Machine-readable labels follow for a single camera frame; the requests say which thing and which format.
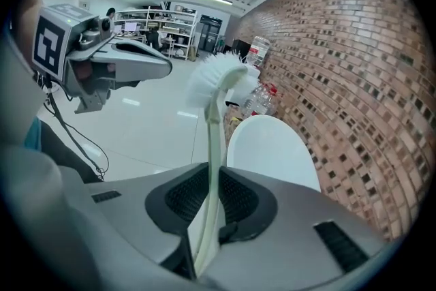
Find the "white shelving unit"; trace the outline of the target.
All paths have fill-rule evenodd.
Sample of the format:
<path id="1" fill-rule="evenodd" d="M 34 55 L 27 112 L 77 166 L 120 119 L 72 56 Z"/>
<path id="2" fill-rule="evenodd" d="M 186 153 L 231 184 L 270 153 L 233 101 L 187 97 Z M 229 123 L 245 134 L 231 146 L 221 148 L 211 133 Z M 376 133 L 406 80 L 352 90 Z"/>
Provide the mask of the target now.
<path id="1" fill-rule="evenodd" d="M 124 32 L 126 22 L 137 22 L 137 31 Z M 170 58 L 188 59 L 190 48 L 198 24 L 195 10 L 162 10 L 147 7 L 141 10 L 124 10 L 114 16 L 114 25 L 121 25 L 122 32 L 118 37 L 142 42 L 149 46 L 146 32 L 156 28 L 162 44 L 162 53 Z"/>

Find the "empty clear plastic bottle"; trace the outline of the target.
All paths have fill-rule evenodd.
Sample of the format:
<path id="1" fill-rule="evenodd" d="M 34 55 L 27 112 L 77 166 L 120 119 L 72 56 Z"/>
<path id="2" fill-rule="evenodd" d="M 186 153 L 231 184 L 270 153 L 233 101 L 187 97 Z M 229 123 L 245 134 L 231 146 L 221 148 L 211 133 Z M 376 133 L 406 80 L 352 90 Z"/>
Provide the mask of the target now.
<path id="1" fill-rule="evenodd" d="M 260 95 L 260 104 L 265 107 L 265 114 L 273 116 L 277 111 L 277 88 L 274 84 L 264 83 Z"/>
<path id="2" fill-rule="evenodd" d="M 256 107 L 258 98 L 262 94 L 263 90 L 263 86 L 260 85 L 249 94 L 242 107 L 242 115 L 244 118 L 248 117 L 253 111 L 253 108 Z"/>

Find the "black double door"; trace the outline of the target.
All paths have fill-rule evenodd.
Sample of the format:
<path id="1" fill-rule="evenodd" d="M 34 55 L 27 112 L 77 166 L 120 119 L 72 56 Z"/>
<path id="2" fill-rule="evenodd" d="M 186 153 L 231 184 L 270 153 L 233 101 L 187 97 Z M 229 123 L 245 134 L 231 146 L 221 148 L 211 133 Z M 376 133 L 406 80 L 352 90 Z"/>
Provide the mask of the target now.
<path id="1" fill-rule="evenodd" d="M 216 17 L 202 15 L 200 24 L 201 32 L 198 48 L 205 52 L 213 52 L 219 37 L 222 20 Z"/>

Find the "white long-handled brush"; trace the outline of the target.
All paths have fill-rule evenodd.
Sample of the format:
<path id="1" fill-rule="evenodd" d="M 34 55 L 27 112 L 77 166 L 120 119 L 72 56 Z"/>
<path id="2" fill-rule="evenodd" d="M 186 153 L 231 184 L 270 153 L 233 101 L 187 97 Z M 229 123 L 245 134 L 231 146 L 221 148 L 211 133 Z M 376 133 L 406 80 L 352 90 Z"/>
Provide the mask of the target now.
<path id="1" fill-rule="evenodd" d="M 219 214 L 219 169 L 221 157 L 220 123 L 223 117 L 221 97 L 229 90 L 239 101 L 258 86 L 257 78 L 249 74 L 248 65 L 241 62 L 234 52 L 209 55 L 192 72 L 187 83 L 187 105 L 201 108 L 207 124 L 208 136 L 208 184 L 206 208 L 202 222 L 198 250 L 193 258 L 196 274 L 207 265 L 208 255 L 217 240 L 217 217 Z"/>

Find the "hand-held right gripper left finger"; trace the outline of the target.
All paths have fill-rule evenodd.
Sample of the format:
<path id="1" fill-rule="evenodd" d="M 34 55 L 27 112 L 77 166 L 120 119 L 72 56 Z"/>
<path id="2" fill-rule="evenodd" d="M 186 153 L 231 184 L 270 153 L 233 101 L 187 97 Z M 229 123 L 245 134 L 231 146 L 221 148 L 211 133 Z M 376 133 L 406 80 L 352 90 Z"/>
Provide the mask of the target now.
<path id="1" fill-rule="evenodd" d="M 87 188 L 135 250 L 185 279 L 196 278 L 188 227 L 208 194 L 207 163 Z"/>

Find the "person's dark trousers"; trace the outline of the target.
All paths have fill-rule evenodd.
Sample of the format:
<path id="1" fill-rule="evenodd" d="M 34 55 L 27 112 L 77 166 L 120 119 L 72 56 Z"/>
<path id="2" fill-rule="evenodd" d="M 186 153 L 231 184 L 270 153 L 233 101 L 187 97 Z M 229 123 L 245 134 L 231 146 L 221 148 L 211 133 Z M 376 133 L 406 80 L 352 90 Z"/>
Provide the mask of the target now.
<path id="1" fill-rule="evenodd" d="M 84 183 L 98 183 L 102 180 L 92 168 L 75 152 L 67 147 L 45 122 L 41 122 L 41 150 L 58 166 L 74 169 Z"/>

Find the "black flat screen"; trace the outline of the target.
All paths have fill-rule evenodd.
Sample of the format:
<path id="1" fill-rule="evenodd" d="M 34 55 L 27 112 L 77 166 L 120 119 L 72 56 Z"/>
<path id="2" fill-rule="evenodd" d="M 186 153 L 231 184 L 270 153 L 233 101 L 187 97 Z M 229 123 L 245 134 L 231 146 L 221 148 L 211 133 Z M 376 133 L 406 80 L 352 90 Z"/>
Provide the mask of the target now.
<path id="1" fill-rule="evenodd" d="M 243 58 L 248 54 L 250 47 L 250 43 L 247 43 L 243 40 L 234 39 L 232 42 L 231 51 L 239 54 Z"/>

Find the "person's left forearm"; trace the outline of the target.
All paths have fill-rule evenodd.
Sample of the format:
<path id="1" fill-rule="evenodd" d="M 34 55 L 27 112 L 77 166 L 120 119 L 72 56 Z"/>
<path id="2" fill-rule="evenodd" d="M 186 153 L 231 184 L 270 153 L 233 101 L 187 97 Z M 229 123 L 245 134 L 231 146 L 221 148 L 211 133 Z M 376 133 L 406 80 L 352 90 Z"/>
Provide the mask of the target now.
<path id="1" fill-rule="evenodd" d="M 12 33 L 16 43 L 28 48 L 33 43 L 43 0 L 20 0 L 12 13 Z"/>

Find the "large clear water jug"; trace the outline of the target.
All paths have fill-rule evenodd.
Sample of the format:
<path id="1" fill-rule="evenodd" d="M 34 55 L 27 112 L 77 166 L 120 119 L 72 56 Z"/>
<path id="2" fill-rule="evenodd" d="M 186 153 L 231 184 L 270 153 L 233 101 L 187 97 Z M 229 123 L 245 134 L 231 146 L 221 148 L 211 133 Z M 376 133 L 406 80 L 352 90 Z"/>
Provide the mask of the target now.
<path id="1" fill-rule="evenodd" d="M 246 63 L 259 67 L 263 64 L 270 48 L 270 41 L 266 38 L 255 36 L 246 56 Z"/>

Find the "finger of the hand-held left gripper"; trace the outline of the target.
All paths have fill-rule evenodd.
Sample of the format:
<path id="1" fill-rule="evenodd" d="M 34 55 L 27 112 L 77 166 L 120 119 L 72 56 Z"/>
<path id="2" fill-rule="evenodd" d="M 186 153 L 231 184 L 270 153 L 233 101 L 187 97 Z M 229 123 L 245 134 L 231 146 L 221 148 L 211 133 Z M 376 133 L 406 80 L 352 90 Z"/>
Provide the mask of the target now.
<path id="1" fill-rule="evenodd" d="M 172 71 L 172 63 L 148 46 L 104 46 L 91 63 L 99 78 L 113 81 L 160 79 Z"/>
<path id="2" fill-rule="evenodd" d="M 124 59 L 166 59 L 159 51 L 140 42 L 117 42 L 113 44 L 113 56 Z"/>

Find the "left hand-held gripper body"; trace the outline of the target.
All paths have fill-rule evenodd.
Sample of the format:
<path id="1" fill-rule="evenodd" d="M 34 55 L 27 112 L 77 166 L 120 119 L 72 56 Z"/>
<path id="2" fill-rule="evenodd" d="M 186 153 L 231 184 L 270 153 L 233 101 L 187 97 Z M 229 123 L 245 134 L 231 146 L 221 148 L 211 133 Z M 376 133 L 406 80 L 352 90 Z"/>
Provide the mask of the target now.
<path id="1" fill-rule="evenodd" d="M 41 7 L 33 40 L 32 63 L 44 75 L 45 81 L 55 82 L 72 98 L 79 99 L 76 114 L 96 112 L 103 108 L 112 90 L 136 87 L 140 81 L 113 81 L 92 76 L 78 80 L 73 63 L 88 61 L 104 46 L 113 46 L 114 35 L 100 44 L 79 50 L 80 34 L 99 16 L 70 4 Z"/>

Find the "white oval bathtub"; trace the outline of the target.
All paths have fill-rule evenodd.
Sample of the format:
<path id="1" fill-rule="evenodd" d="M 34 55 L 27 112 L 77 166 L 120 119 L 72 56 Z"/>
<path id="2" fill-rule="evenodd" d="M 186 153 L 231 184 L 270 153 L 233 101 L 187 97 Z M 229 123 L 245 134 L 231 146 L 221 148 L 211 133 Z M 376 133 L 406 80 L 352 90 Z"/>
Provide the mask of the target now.
<path id="1" fill-rule="evenodd" d="M 272 116 L 251 116 L 236 127 L 229 141 L 226 165 L 321 191 L 302 138 Z"/>

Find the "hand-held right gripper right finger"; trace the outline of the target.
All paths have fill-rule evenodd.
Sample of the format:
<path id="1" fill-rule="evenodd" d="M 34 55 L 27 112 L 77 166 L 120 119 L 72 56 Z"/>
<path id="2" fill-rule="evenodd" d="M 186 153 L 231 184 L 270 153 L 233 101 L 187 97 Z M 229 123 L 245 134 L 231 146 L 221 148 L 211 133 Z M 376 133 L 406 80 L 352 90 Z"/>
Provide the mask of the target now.
<path id="1" fill-rule="evenodd" d="M 385 247 L 359 216 L 314 189 L 222 167 L 225 223 L 203 273 L 212 287 L 333 287 Z"/>

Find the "person's teal shirt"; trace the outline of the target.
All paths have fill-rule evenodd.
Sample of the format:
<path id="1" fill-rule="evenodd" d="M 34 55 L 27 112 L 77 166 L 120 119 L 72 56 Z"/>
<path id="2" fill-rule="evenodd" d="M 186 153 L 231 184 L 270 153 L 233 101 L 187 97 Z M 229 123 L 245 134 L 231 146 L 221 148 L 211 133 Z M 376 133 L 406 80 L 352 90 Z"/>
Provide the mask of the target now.
<path id="1" fill-rule="evenodd" d="M 29 131 L 25 137 L 24 146 L 26 149 L 31 149 L 34 151 L 41 151 L 41 134 L 42 134 L 42 124 L 39 118 L 34 118 Z"/>

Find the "person's left hand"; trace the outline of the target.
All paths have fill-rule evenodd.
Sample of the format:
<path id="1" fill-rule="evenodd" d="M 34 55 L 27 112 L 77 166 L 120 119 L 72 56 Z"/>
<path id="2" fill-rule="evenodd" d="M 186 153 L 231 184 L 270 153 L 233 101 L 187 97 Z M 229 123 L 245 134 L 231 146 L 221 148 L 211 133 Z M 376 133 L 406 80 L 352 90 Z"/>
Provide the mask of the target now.
<path id="1" fill-rule="evenodd" d="M 73 63 L 73 70 L 78 80 L 86 80 L 92 76 L 103 77 L 115 73 L 116 65 L 113 63 L 95 63 L 77 61 Z"/>

